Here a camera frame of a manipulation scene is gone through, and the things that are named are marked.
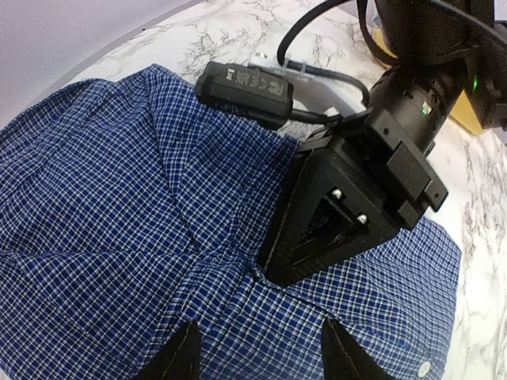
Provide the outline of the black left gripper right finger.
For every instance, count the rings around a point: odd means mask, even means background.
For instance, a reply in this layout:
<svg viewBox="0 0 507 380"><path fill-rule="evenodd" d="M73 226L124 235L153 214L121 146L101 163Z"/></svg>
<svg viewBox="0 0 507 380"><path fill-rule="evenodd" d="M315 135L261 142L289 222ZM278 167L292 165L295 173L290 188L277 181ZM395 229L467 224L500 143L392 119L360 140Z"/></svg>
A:
<svg viewBox="0 0 507 380"><path fill-rule="evenodd" d="M325 380L393 379L356 342L338 320L326 318L321 336Z"/></svg>

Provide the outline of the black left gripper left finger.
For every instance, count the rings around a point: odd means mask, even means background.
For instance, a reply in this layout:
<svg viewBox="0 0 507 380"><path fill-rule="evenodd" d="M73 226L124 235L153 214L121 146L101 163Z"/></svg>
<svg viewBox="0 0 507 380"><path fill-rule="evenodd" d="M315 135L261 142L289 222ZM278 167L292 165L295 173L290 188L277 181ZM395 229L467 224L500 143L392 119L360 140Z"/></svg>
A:
<svg viewBox="0 0 507 380"><path fill-rule="evenodd" d="M188 321L134 379L200 378L201 334L197 321Z"/></svg>

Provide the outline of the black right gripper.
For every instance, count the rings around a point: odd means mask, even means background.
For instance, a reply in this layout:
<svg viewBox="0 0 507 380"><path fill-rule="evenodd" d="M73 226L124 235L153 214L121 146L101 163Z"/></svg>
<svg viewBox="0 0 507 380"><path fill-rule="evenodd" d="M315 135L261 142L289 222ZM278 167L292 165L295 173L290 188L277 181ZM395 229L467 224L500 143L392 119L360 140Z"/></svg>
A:
<svg viewBox="0 0 507 380"><path fill-rule="evenodd" d="M308 139L257 259L281 287L390 241L448 191L426 158L466 82L461 66L397 66L364 112Z"/></svg>

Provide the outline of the blue plaid button shirt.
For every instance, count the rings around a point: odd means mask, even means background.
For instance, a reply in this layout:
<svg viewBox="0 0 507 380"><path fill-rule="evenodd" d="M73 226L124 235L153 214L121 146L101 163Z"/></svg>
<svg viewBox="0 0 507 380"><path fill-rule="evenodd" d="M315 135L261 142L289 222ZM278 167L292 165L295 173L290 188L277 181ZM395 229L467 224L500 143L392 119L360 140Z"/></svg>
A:
<svg viewBox="0 0 507 380"><path fill-rule="evenodd" d="M159 65L18 115L1 132L1 368L130 379L196 322L202 379L321 379L331 317L393 378L442 378L461 252L433 221L286 289L261 274L298 145Z"/></svg>

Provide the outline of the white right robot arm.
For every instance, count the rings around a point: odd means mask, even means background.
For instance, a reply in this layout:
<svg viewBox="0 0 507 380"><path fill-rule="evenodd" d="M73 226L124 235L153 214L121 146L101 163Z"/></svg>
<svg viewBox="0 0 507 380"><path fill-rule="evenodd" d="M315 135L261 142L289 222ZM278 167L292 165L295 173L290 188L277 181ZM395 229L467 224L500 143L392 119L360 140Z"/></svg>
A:
<svg viewBox="0 0 507 380"><path fill-rule="evenodd" d="M286 287L410 230L447 189L427 157L459 96L481 127L506 125L506 24L491 1L379 1L385 44L366 25L387 71L364 109L318 124L292 159L257 262Z"/></svg>

